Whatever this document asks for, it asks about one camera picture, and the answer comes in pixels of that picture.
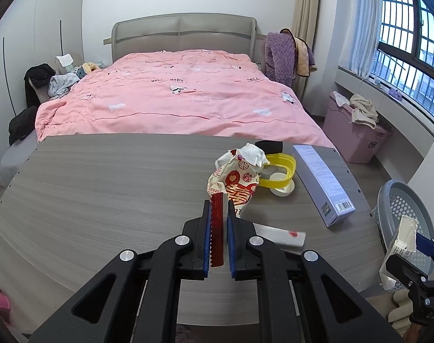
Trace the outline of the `red patterned snack bag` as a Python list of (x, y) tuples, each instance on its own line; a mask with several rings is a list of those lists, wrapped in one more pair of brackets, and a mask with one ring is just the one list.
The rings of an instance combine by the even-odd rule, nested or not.
[(256, 166), (243, 151), (232, 149), (216, 161), (216, 170), (208, 178), (207, 194), (210, 198), (211, 267), (224, 264), (224, 223), (228, 201), (240, 217), (259, 185)]

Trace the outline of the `lavender long box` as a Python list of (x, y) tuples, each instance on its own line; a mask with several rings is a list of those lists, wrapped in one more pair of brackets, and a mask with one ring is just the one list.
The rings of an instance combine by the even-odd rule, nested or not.
[(329, 166), (312, 145), (294, 145), (296, 173), (327, 228), (349, 218), (355, 206)]

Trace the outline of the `white paper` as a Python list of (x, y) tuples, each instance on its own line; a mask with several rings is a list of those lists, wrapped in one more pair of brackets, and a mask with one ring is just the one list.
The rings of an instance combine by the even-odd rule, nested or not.
[(252, 143), (246, 143), (238, 151), (239, 155), (252, 166), (263, 168), (265, 165), (270, 164), (264, 151)]

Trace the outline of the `pink bed quilt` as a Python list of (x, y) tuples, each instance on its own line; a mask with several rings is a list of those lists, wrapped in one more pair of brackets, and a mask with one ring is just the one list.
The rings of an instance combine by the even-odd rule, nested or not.
[(127, 54), (41, 104), (35, 131), (38, 140), (142, 133), (331, 145), (289, 87), (222, 50)]

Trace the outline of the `beige clothes on bin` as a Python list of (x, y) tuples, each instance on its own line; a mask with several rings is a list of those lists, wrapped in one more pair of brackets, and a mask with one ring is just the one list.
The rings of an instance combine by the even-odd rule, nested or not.
[(352, 110), (352, 123), (364, 125), (375, 129), (379, 122), (379, 115), (371, 100), (361, 95), (354, 94), (350, 97)]

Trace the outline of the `small purple windowsill item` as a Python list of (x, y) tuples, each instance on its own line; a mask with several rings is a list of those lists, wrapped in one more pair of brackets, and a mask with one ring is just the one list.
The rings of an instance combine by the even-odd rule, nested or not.
[(401, 92), (399, 92), (398, 90), (395, 90), (393, 88), (391, 88), (389, 90), (389, 95), (397, 100), (401, 100), (401, 98), (403, 97), (403, 95), (401, 94)]

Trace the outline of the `white cloth on bin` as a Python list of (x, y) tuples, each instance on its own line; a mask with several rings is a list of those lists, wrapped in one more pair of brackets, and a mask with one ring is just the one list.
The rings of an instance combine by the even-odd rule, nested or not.
[(350, 101), (344, 95), (341, 95), (337, 91), (332, 91), (329, 95), (332, 99), (335, 100), (335, 103), (339, 108), (343, 108), (344, 106), (350, 106)]

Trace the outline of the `pink slipper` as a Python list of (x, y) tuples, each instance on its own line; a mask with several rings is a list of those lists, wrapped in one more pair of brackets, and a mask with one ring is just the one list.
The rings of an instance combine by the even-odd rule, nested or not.
[(10, 325), (10, 312), (11, 304), (9, 298), (4, 295), (0, 289), (0, 318), (4, 323), (6, 323), (6, 325)]

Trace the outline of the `black garment on floor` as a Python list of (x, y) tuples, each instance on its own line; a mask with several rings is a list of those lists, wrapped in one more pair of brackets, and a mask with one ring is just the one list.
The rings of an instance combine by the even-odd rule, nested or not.
[(9, 145), (24, 140), (33, 132), (37, 111), (36, 106), (26, 108), (9, 122)]

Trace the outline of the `yellow plush toy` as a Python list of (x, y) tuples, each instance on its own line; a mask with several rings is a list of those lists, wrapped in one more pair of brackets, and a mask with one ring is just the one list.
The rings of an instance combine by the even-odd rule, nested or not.
[(81, 67), (84, 70), (84, 73), (86, 74), (89, 74), (93, 71), (97, 71), (100, 69), (100, 67), (96, 63), (92, 63), (92, 62), (83, 63)]

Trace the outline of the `grey bed headboard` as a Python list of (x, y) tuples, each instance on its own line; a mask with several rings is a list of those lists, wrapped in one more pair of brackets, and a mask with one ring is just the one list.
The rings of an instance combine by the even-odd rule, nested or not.
[(129, 53), (181, 50), (223, 50), (258, 60), (261, 42), (256, 19), (221, 13), (152, 15), (114, 24), (103, 40), (116, 61)]

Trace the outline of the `grey-white crumpled clothes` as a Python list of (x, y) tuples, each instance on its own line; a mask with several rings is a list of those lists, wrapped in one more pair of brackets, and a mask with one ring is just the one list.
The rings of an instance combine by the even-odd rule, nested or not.
[(67, 94), (72, 86), (80, 81), (75, 73), (65, 73), (52, 76), (49, 80), (48, 95), (50, 98), (62, 97)]

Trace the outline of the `beige curtain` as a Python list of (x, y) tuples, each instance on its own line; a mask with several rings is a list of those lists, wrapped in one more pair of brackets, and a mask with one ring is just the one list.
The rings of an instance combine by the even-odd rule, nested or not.
[(296, 0), (293, 14), (294, 36), (303, 39), (306, 44), (313, 48), (318, 22), (320, 0)]

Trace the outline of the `black clothes pile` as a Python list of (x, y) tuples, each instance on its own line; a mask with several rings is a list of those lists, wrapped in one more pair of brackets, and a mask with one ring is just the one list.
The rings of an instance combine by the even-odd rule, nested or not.
[(25, 72), (25, 100), (28, 108), (33, 106), (39, 107), (40, 100), (35, 90), (39, 90), (41, 87), (47, 87), (51, 77), (55, 74), (56, 71), (48, 63), (30, 67)]

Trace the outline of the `white wardrobe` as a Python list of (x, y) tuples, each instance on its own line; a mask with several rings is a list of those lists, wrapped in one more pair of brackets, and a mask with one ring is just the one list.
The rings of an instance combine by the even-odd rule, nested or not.
[(82, 0), (13, 0), (0, 20), (0, 186), (9, 181), (1, 168), (9, 122), (27, 107), (26, 71), (67, 53), (76, 62), (84, 56)]

